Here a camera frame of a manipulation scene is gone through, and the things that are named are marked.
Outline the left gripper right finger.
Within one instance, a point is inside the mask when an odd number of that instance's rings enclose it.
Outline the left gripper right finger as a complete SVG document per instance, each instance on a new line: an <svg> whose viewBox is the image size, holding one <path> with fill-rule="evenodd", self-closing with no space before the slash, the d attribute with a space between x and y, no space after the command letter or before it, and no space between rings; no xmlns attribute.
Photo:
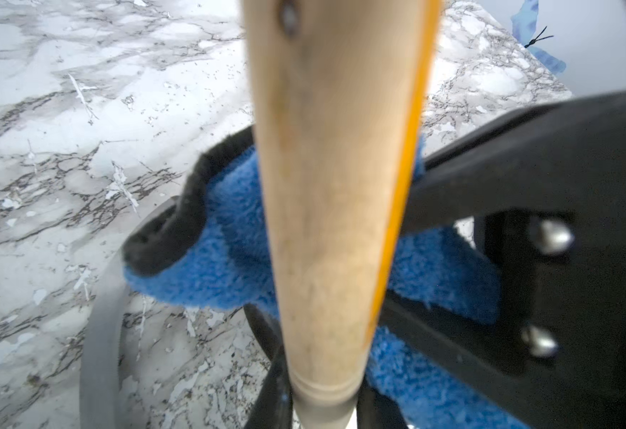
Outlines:
<svg viewBox="0 0 626 429"><path fill-rule="evenodd" d="M399 406L363 380L357 404L357 429L408 429Z"/></svg>

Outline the blue rag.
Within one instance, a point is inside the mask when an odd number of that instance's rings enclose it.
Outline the blue rag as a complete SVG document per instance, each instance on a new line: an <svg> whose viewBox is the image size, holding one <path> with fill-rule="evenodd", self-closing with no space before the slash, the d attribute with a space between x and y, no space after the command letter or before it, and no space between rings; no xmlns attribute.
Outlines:
<svg viewBox="0 0 626 429"><path fill-rule="evenodd" d="M251 128L203 153L175 204L130 236L135 291L186 307L278 313L259 160ZM483 325L498 316L498 271L451 226L399 239L390 291ZM517 428L520 422L388 329L376 330L366 377L420 428Z"/></svg>

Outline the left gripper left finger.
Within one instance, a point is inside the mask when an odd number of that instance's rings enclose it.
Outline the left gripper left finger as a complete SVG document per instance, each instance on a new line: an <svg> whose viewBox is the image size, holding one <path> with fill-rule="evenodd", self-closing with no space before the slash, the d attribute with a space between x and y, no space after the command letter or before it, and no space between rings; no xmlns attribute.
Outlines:
<svg viewBox="0 0 626 429"><path fill-rule="evenodd" d="M270 368L244 428L290 429L293 395L279 323L255 305L247 304L243 310L255 339L270 360Z"/></svg>

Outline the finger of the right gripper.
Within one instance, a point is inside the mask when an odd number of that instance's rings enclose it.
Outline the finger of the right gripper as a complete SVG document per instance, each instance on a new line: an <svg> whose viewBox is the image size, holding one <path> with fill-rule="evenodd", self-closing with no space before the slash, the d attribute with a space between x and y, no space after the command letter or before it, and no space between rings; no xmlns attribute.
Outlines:
<svg viewBox="0 0 626 429"><path fill-rule="evenodd" d="M519 420L527 420L520 341L499 325L481 325L389 291L380 323L450 375Z"/></svg>

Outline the sickle wooden handle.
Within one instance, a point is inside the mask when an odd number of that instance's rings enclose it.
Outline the sickle wooden handle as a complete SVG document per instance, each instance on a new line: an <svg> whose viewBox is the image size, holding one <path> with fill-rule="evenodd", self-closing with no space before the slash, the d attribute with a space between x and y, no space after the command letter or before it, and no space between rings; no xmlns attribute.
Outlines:
<svg viewBox="0 0 626 429"><path fill-rule="evenodd" d="M439 1L245 1L268 248L293 405L357 404L418 153Z"/></svg>
<svg viewBox="0 0 626 429"><path fill-rule="evenodd" d="M121 428L118 401L120 340L130 287L123 277L120 248L96 283L98 292L84 332L79 382L82 428Z"/></svg>

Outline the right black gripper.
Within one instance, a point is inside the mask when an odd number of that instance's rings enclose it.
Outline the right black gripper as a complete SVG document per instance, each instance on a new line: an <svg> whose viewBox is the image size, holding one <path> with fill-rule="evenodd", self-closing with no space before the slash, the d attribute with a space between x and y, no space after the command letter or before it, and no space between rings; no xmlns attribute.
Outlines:
<svg viewBox="0 0 626 429"><path fill-rule="evenodd" d="M526 424L626 428L626 93L504 114L425 159L402 233L495 215Z"/></svg>

